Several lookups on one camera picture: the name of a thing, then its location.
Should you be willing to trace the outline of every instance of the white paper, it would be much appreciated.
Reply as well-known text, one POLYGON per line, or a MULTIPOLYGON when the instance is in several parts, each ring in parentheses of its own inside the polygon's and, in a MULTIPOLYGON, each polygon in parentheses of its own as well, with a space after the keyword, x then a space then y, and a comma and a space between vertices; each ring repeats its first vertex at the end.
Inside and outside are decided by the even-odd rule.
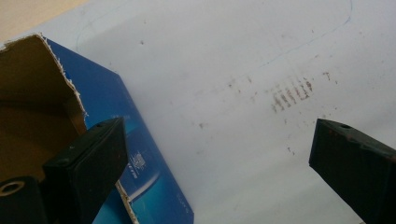
POLYGON ((195 223, 359 224, 309 152, 317 118, 396 147, 395 21, 390 0, 120 0, 30 32, 121 75, 195 223))

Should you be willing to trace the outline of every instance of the blue packaging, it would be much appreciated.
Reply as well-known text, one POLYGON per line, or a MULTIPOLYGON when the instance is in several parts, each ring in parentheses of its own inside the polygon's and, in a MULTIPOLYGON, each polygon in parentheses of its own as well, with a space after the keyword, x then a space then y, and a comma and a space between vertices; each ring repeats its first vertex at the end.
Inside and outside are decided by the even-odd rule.
POLYGON ((87 129, 124 117, 129 164, 94 223, 193 223, 193 212, 119 75, 42 37, 79 94, 87 129))

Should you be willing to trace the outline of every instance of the cardboard flap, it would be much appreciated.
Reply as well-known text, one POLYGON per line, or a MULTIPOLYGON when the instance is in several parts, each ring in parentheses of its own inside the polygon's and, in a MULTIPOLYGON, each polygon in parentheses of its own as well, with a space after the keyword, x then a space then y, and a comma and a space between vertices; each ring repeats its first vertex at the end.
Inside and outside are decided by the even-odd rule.
POLYGON ((86 131, 78 93, 41 35, 0 51, 0 181, 41 165, 86 131))

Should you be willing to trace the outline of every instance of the cardboard box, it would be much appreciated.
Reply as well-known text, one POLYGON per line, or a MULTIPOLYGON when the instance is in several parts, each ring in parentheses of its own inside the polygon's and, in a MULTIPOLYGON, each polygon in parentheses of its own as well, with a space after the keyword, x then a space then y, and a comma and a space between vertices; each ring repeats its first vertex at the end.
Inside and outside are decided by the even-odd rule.
POLYGON ((193 223, 193 212, 120 76, 41 35, 0 52, 0 181, 41 165, 92 125, 124 117, 129 164, 95 223, 193 223))

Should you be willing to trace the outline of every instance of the black plastic piece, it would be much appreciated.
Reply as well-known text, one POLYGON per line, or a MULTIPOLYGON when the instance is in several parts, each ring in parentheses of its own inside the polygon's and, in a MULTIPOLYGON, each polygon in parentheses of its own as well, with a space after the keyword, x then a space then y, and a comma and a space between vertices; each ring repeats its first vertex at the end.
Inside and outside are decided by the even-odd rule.
POLYGON ((396 223, 396 151, 345 124, 318 119, 309 165, 365 221, 396 223))
POLYGON ((61 223, 92 223, 126 164, 123 119, 96 124, 44 164, 61 223))
POLYGON ((36 179, 22 176, 0 183, 0 223, 48 223, 36 179))

